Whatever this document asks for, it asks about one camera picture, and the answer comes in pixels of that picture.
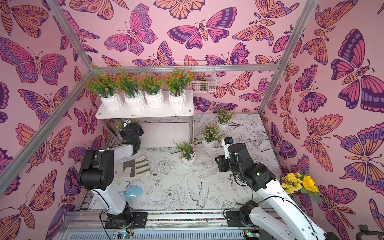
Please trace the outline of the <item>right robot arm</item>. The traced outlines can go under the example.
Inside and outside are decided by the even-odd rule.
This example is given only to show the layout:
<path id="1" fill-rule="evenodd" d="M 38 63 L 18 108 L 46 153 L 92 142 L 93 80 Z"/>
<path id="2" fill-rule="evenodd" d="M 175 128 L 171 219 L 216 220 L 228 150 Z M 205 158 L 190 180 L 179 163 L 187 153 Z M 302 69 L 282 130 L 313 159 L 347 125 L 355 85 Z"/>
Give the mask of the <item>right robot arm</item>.
<path id="1" fill-rule="evenodd" d="M 276 176 L 263 164 L 254 163 L 244 143 L 231 137 L 222 140 L 224 155 L 216 157 L 220 172 L 231 172 L 237 184 L 248 187 L 262 200 L 248 201 L 240 208 L 244 225 L 254 225 L 276 240 L 336 240 L 300 209 L 281 186 Z"/>

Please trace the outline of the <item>orange plant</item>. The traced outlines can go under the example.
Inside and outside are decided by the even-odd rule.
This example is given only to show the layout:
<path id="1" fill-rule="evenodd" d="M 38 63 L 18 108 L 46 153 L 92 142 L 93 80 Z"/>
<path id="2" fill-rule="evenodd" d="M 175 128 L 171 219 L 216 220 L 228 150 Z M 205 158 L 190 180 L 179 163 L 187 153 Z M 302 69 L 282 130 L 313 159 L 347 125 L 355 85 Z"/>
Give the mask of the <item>orange plant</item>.
<path id="1" fill-rule="evenodd" d="M 146 107 L 147 103 L 142 91 L 139 89 L 136 75 L 130 75 L 120 70 L 116 76 L 116 86 L 123 93 L 130 110 L 137 112 Z"/>
<path id="2" fill-rule="evenodd" d="M 85 83 L 86 89 L 100 97 L 108 111 L 116 111 L 123 107 L 123 101 L 119 95 L 116 77 L 105 73 L 97 66 L 92 66 L 93 76 Z"/>
<path id="3" fill-rule="evenodd" d="M 192 70 L 175 68 L 164 77 L 164 84 L 169 92 L 169 101 L 172 109 L 179 111 L 187 107 L 187 88 L 194 80 Z"/>
<path id="4" fill-rule="evenodd" d="M 165 104 L 162 92 L 162 80 L 154 75 L 145 75 L 137 80 L 145 94 L 147 104 L 152 109 L 159 109 Z"/>

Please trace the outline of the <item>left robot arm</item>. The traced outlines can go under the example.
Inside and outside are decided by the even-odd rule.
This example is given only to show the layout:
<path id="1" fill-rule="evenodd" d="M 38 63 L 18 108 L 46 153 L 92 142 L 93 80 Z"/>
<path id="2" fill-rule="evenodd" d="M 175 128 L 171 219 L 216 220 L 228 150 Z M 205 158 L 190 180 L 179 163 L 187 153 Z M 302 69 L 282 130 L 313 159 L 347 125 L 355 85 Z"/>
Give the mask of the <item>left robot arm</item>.
<path id="1" fill-rule="evenodd" d="M 140 136 L 144 131 L 141 125 L 129 123 L 120 131 L 121 145 L 104 150 L 88 150 L 78 175 L 79 185 L 94 192 L 107 206 L 107 224 L 115 228 L 130 227 L 134 221 L 129 198 L 141 194 L 143 190 L 125 190 L 119 192 L 116 185 L 149 173 L 147 157 L 141 156 L 116 165 L 115 160 L 136 155 L 141 145 Z"/>

